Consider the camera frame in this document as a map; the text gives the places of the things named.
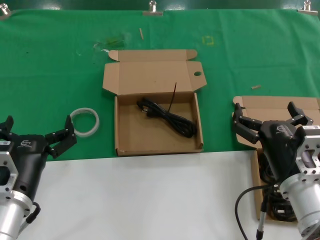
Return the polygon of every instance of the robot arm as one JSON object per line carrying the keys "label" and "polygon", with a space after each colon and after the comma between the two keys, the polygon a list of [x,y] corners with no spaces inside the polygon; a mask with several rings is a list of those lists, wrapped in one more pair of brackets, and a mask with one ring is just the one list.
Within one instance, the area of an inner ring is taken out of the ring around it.
{"label": "robot arm", "polygon": [[[13,124],[11,116],[0,123],[0,139],[4,140],[0,141],[1,240],[16,240],[39,214],[41,209],[34,199],[48,155],[57,158],[77,143],[70,116],[63,130],[46,136],[17,135],[11,132]],[[32,205],[36,208],[30,213]]]}
{"label": "robot arm", "polygon": [[320,237],[320,126],[313,126],[313,120],[293,102],[288,105],[291,118],[287,121],[261,122],[243,116],[242,109],[239,103],[235,105],[234,131],[253,144],[261,142],[281,194],[292,205],[303,240]]}

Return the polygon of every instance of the white ring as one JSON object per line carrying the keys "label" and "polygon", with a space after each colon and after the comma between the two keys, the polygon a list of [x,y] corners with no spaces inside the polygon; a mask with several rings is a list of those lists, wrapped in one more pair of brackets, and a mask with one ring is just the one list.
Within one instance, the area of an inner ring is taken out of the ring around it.
{"label": "white ring", "polygon": [[92,134],[94,134],[98,130],[99,124],[100,124],[99,116],[98,116],[97,112],[91,108],[88,108],[88,107],[78,108],[78,109],[74,110],[70,114],[71,121],[75,115],[84,114],[84,113],[93,114],[95,116],[95,125],[93,126],[93,128],[90,131],[87,131],[87,132],[80,132],[80,131],[77,131],[76,129],[74,129],[75,135],[77,135],[81,138],[86,138],[86,137],[89,137]]}

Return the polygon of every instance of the debris on cloth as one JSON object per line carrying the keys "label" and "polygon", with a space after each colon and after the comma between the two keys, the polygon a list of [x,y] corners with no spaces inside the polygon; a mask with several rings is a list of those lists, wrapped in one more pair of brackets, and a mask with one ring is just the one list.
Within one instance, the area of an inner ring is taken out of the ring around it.
{"label": "debris on cloth", "polygon": [[252,86],[251,89],[259,89],[261,88],[261,85]]}
{"label": "debris on cloth", "polygon": [[143,35],[143,33],[142,33],[141,28],[139,28],[139,30],[140,30],[141,39],[143,40],[143,39],[144,39],[144,35]]}
{"label": "debris on cloth", "polygon": [[125,37],[123,35],[107,37],[104,40],[97,41],[93,45],[93,48],[98,52],[109,52],[109,50],[123,50],[125,49]]}

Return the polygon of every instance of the screw hole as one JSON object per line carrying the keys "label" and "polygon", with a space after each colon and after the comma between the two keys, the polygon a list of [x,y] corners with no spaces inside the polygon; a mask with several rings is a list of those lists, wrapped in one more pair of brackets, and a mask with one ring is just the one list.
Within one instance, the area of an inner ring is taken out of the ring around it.
{"label": "screw hole", "polygon": [[27,191],[27,188],[26,188],[26,186],[24,186],[24,185],[21,185],[21,186],[20,186],[20,189],[21,189],[22,191]]}
{"label": "screw hole", "polygon": [[201,74],[202,74],[202,72],[200,72],[200,71],[196,71],[196,72],[194,73],[195,76],[201,76]]}

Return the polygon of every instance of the cardboard box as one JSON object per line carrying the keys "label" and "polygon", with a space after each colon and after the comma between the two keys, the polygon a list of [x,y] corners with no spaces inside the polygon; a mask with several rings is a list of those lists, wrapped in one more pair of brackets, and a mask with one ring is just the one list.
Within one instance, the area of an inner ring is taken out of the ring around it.
{"label": "cardboard box", "polygon": [[[291,118],[288,111],[289,102],[294,102],[297,108],[303,109],[306,116],[313,120],[313,125],[320,125],[320,99],[315,97],[282,97],[282,96],[236,96],[233,98],[234,103],[240,103],[245,109],[243,115],[262,122],[268,120],[288,120]],[[251,158],[251,173],[253,186],[265,184],[260,179],[259,157],[263,153],[261,143],[252,144],[243,137],[236,135],[239,143],[256,149]],[[254,191],[254,202],[257,219],[260,218],[260,207],[263,201],[263,191]],[[296,222],[285,222],[276,220],[271,214],[266,217],[267,221],[297,224]]]}
{"label": "cardboard box", "polygon": [[[114,131],[118,156],[199,153],[203,135],[195,90],[207,84],[202,65],[188,61],[195,50],[111,50],[103,88],[115,93]],[[196,123],[197,134],[186,138],[162,118],[149,118],[137,101],[147,97],[170,112]]]}

